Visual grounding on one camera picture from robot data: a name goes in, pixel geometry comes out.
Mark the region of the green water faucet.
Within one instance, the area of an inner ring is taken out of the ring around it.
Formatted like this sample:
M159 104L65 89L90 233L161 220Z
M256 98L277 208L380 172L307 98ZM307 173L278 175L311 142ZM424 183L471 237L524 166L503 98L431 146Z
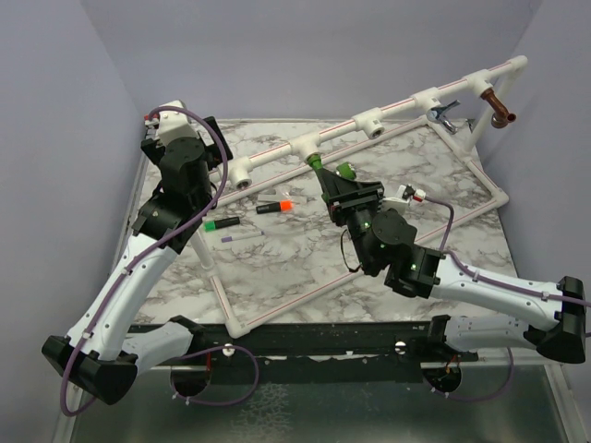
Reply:
M332 174L343 179L356 179L356 169L350 162L341 162L336 166L326 167L320 155L318 153L314 153L306 159L306 164L314 171L317 177L322 177L326 174Z

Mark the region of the white pvc pipe frame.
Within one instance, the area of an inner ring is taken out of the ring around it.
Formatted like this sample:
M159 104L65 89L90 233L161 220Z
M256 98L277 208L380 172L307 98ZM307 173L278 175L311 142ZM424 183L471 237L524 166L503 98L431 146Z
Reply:
M431 123L426 118L426 111L442 104L443 98L463 90L471 90L480 98L484 90L493 88L502 101L526 65L526 57L519 55L498 66L479 70L443 86L421 90L402 101L366 110L347 121L291 138L262 152L239 156L214 173L217 177L226 174L227 184L233 189L220 198L218 205L224 207L233 204L308 173L311 168L306 164L306 159L314 153L318 153L324 165L328 165L427 126L490 195L487 202L456 218L451 225L440 226L425 233L419 237L418 242L423 245L435 239L445 239L453 229L506 205L509 197L484 172L482 165L472 154L484 133L485 121L490 120L493 114L488 103L486 102L481 119L476 122L465 143L457 141L439 124Z

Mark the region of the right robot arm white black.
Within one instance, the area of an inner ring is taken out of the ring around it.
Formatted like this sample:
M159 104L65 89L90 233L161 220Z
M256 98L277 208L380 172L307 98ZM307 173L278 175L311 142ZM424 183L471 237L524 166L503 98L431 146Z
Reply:
M313 169L330 219L345 227L358 264L408 298L430 297L484 307L491 317L441 317L431 321L426 354L444 361L480 348L521 347L559 363L585 361L586 318L582 281L558 282L505 276L464 264L451 250L416 242L417 229L396 208L386 207L381 182L358 182L353 173Z

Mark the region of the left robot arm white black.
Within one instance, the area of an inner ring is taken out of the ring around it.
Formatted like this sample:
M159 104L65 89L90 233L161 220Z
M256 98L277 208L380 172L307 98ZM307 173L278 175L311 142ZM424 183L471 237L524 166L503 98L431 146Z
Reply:
M209 173L233 154L214 117L200 118L173 105L153 111L157 137L141 149L161 180L139 209L123 255L86 313L63 336L46 339L42 354L62 378L60 404L75 385L107 405L120 401L142 373L171 359L190 365L204 351L199 326L176 316L140 338L128 338L133 319L163 272L176 260L214 208L225 185Z

